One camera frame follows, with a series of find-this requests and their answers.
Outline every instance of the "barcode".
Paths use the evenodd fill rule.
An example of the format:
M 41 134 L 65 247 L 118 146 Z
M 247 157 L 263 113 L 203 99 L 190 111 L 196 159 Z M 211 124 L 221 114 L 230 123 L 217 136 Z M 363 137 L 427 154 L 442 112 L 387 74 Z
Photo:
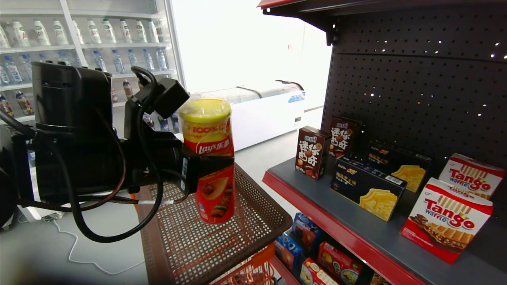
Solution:
M 399 179 L 397 179 L 397 178 L 394 178 L 394 177 L 392 177 L 392 176 L 390 176 L 390 175 L 386 176 L 385 178 L 386 178 L 387 180 L 391 181 L 391 182 L 394 182 L 394 183 L 398 184 L 398 185 L 400 185 L 401 183 L 403 183 L 403 181 L 402 181 L 402 180 L 399 180 Z
M 186 158 L 183 158 L 182 176 L 185 179 L 187 178 L 187 165 L 188 165 L 188 160 Z

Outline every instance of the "snack box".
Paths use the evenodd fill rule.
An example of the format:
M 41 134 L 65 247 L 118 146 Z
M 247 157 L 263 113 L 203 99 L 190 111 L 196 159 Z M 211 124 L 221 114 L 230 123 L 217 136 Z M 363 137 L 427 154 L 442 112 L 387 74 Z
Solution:
M 431 166 L 430 158 L 379 140 L 370 142 L 365 162 L 383 173 L 405 180 L 407 190 L 414 193 L 424 186 Z
M 363 265 L 326 241 L 320 244 L 318 263 L 329 270 L 336 280 L 345 285 L 355 285 Z
M 301 258 L 303 249 L 286 233 L 276 238 L 275 246 L 276 256 L 278 256 L 290 270 L 299 264 L 299 258 Z
M 332 138 L 329 145 L 329 154 L 336 158 L 349 156 L 362 124 L 361 121 L 332 116 L 330 128 Z
M 331 181 L 331 189 L 386 222 L 406 185 L 403 180 L 346 157 L 336 160 L 336 174 Z
M 401 235 L 452 264 L 492 211 L 491 201 L 430 178 Z
M 303 262 L 299 279 L 306 285 L 338 285 L 311 258 L 307 258 Z
M 322 230 L 303 213 L 296 213 L 292 223 L 292 232 L 301 240 L 310 252 L 317 252 Z
M 306 126 L 299 130 L 296 170 L 317 180 L 324 174 L 331 135 Z
M 384 277 L 380 276 L 377 272 L 373 274 L 372 281 L 370 282 L 370 285 L 391 285 L 391 283 L 387 282 L 387 280 L 384 279 Z
M 455 153 L 447 161 L 439 180 L 489 200 L 504 176 L 505 170 L 499 167 Z

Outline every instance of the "store shelf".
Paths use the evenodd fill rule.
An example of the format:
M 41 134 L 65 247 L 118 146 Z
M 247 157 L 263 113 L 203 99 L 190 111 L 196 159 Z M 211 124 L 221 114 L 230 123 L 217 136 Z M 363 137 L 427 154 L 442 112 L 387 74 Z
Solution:
M 0 15 L 22 15 L 23 17 L 28 15 L 63 15 L 63 11 L 61 9 L 2 9 Z
M 70 9 L 70 14 L 73 17 L 96 17 L 96 18 L 125 18 L 125 19 L 153 19 L 160 20 L 165 19 L 165 15 L 158 14 L 143 14 L 143 13 L 128 13 L 128 12 L 116 12 L 116 11 L 101 11 L 101 14 L 94 10 L 73 10 Z
M 28 122 L 28 121 L 33 121 L 35 120 L 35 115 L 31 115 L 31 116 L 25 116 L 25 117 L 19 117 L 19 118 L 15 118 L 18 122 Z M 2 120 L 0 120 L 0 125 L 6 125 L 6 123 Z
M 113 44 L 87 44 L 82 45 L 84 49 L 105 49 L 105 48 L 170 48 L 170 43 L 113 43 Z
M 126 102 L 113 103 L 113 108 L 123 107 L 123 106 L 125 106 L 125 103 Z
M 496 0 L 468 1 L 472 3 L 498 3 Z M 318 12 L 320 16 L 339 16 L 367 12 L 388 11 L 397 9 L 420 8 L 436 5 L 462 4 L 461 0 L 427 0 L 427 1 L 396 1 L 396 0 L 261 0 L 258 7 L 270 8 L 265 14 L 289 16 Z
M 31 88 L 31 87 L 32 87 L 31 83 L 18 84 L 18 85 L 9 85 L 9 86 L 0 86 L 0 91 L 24 89 L 24 88 Z
M 153 75 L 166 75 L 166 74 L 176 74 L 175 70 L 168 69 L 168 70 L 162 70 L 162 71 L 156 71 L 151 72 Z M 119 79 L 119 78 L 131 78 L 135 77 L 134 73 L 125 73 L 125 74 L 113 74 L 113 79 Z
M 507 229 L 488 222 L 449 265 L 400 235 L 406 217 L 386 223 L 330 189 L 334 169 L 318 181 L 295 171 L 295 158 L 270 168 L 263 182 L 393 285 L 499 284 L 507 280 Z
M 280 276 L 285 280 L 287 285 L 300 285 L 299 280 L 292 274 L 292 272 L 285 267 L 283 262 L 276 256 L 273 256 L 269 261 L 271 265 L 275 268 L 276 272 L 280 274 Z
M 10 48 L 10 49 L 0 49 L 0 54 L 9 54 L 9 53 L 22 53 L 22 52 L 37 52 L 37 51 L 58 51 L 58 50 L 73 50 L 73 45 L 65 45 L 65 46 L 38 46 L 38 47 L 20 47 L 20 48 Z

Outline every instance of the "shopping basket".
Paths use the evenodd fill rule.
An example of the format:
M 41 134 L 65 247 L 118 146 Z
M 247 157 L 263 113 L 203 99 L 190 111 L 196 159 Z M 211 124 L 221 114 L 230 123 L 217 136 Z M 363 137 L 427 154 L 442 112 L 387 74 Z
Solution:
M 274 285 L 275 273 L 269 260 L 275 256 L 275 244 L 271 243 L 247 260 L 238 264 L 213 281 L 213 285 Z

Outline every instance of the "brown basket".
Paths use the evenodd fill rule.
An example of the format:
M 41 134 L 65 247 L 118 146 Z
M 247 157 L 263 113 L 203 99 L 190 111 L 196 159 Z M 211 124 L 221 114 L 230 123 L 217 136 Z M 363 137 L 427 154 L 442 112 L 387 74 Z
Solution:
M 157 219 L 141 230 L 148 281 L 153 284 L 206 284 L 273 242 L 292 219 L 237 164 L 235 211 L 226 223 L 201 220 L 193 195 L 184 202 L 161 206 Z M 143 187 L 139 200 L 153 200 L 155 186 Z M 173 184 L 164 185 L 164 199 L 181 196 Z M 139 220 L 151 205 L 138 205 Z

